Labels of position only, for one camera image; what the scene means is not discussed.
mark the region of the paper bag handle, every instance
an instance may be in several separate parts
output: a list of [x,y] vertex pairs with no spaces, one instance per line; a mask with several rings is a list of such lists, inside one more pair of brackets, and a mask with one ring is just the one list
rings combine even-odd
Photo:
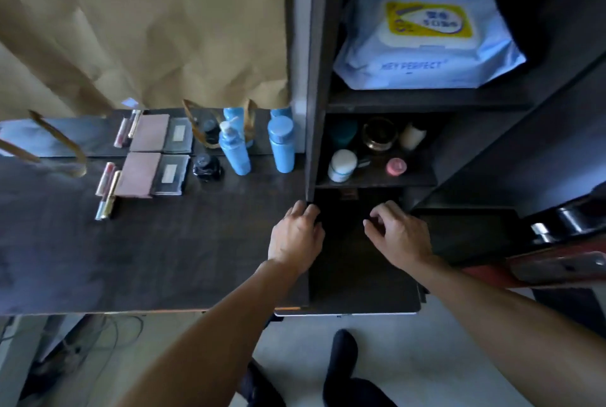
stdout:
[[[52,168],[54,171],[58,171],[60,173],[65,173],[67,175],[71,175],[72,177],[82,177],[86,174],[86,155],[80,148],[78,144],[69,139],[66,135],[60,132],[56,127],[47,123],[42,115],[33,110],[28,111],[30,113],[30,118],[37,124],[39,127],[45,129],[51,136],[57,139],[60,143],[65,145],[67,148],[72,150],[76,155],[76,163],[79,165],[76,169],[64,169],[64,168]],[[21,147],[17,147],[10,142],[6,142],[5,140],[0,139],[0,149],[14,155],[21,160],[31,162],[31,163],[41,163],[40,157],[35,156],[34,154],[29,153],[27,150],[23,150]]]
[[[206,142],[206,134],[201,131],[196,126],[196,119],[192,115],[191,109],[199,107],[189,99],[183,100],[183,108],[185,109],[186,116],[192,125],[193,135],[198,141],[202,143],[207,149],[218,149],[219,144],[209,144]],[[215,114],[215,118],[218,123],[222,122],[223,119],[219,118]],[[246,104],[244,105],[244,137],[246,138],[246,142],[254,139],[254,111],[251,110],[251,101],[250,99],[246,100]]]

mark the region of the forearm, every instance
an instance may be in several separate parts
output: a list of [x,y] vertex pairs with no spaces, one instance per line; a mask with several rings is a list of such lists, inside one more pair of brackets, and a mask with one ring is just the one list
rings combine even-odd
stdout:
[[228,405],[267,319],[296,278],[276,261],[261,264],[154,363],[119,407]]
[[536,406],[604,405],[606,343],[564,316],[434,258],[408,272]]

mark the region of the pack of wet wipes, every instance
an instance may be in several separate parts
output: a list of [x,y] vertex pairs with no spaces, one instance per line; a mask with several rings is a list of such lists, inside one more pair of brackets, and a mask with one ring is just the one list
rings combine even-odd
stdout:
[[345,22],[352,89],[477,88],[526,61],[495,0],[352,0]]

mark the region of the white water-drop logo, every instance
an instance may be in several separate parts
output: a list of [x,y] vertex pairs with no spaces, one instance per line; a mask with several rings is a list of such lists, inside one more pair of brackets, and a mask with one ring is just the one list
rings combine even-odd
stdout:
[[456,34],[463,28],[463,18],[445,8],[423,8],[404,14],[402,19],[443,34]]

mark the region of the foot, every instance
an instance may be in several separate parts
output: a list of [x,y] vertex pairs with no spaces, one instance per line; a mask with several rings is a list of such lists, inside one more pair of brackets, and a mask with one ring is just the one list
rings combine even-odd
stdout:
[[326,381],[351,378],[357,361],[358,344],[356,339],[345,329],[337,331],[333,338],[333,348],[330,351],[329,371],[326,374]]
[[282,399],[282,396],[280,396],[280,393],[277,392],[271,382],[267,380],[261,371],[261,366],[254,359],[248,363],[246,374],[244,374],[244,377],[240,381],[238,393],[249,404],[256,401],[261,402],[261,404],[286,407],[284,399]]

